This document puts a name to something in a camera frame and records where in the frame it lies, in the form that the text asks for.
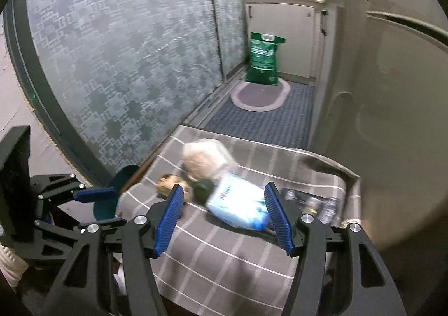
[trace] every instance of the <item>metal screw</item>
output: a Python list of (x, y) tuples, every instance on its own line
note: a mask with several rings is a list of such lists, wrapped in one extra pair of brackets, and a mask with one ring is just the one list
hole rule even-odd
[(143, 225), (145, 222), (146, 222), (146, 217), (145, 216), (143, 216), (143, 215), (140, 215), (140, 216), (137, 216), (135, 219), (134, 219), (134, 222), (136, 223), (136, 224), (138, 224), (138, 225)]
[(313, 216), (310, 214), (304, 214), (304, 215), (302, 215), (302, 217), (300, 219), (307, 224), (314, 221)]
[(358, 231), (361, 231), (361, 227), (359, 226), (359, 224), (352, 222), (349, 226), (350, 230), (353, 231), (354, 233), (357, 233)]
[(87, 231), (88, 231), (89, 233), (96, 233), (96, 232), (98, 231), (98, 229), (99, 229), (99, 226), (98, 226), (97, 224), (90, 224), (90, 225), (87, 227)]

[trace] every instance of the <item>plaid tablecloth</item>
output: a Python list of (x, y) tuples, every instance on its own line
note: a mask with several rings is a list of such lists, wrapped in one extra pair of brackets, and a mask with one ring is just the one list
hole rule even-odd
[[(360, 218), (359, 177), (323, 156), (180, 126), (141, 183), (124, 193), (116, 214), (130, 220), (162, 201), (155, 181), (185, 174), (182, 147), (201, 138), (220, 140), (239, 164), (237, 175), (264, 186), (293, 188), (341, 199), (337, 218)], [(267, 233), (237, 230), (203, 207), (186, 205), (168, 250), (152, 259), (160, 293), (197, 315), (280, 315), (297, 265)]]

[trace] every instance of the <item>cabinet handle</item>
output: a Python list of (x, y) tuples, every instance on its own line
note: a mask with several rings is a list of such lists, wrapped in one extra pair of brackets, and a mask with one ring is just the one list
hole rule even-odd
[(323, 27), (323, 17), (326, 16), (328, 14), (328, 11), (326, 10), (322, 10), (322, 13), (320, 15), (320, 32), (326, 36), (326, 30)]

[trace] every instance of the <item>floor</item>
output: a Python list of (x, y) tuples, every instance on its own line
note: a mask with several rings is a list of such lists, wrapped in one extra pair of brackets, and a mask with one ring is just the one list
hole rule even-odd
[(282, 147), (305, 149), (310, 131), (314, 86), (288, 82), (291, 91), (278, 109), (256, 113), (227, 101), (205, 125), (215, 133)]

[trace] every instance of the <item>blue gripper pad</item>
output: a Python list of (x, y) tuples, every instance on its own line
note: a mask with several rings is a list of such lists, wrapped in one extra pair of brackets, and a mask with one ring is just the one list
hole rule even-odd
[(276, 231), (280, 247), (290, 256), (294, 250), (293, 230), (282, 206), (280, 205), (277, 197), (278, 195), (275, 185), (272, 182), (269, 182), (264, 188), (264, 202), (270, 220), (274, 226), (274, 230)]
[(73, 194), (73, 200), (88, 203), (95, 201), (110, 200), (117, 197), (116, 189), (113, 187), (106, 188), (86, 188), (85, 190), (76, 191)]
[(181, 215), (184, 206), (183, 188), (179, 185), (174, 186), (173, 191), (166, 201), (168, 201), (168, 204), (158, 223), (155, 236), (154, 253), (158, 257), (168, 249), (174, 228), (176, 227), (176, 222)]

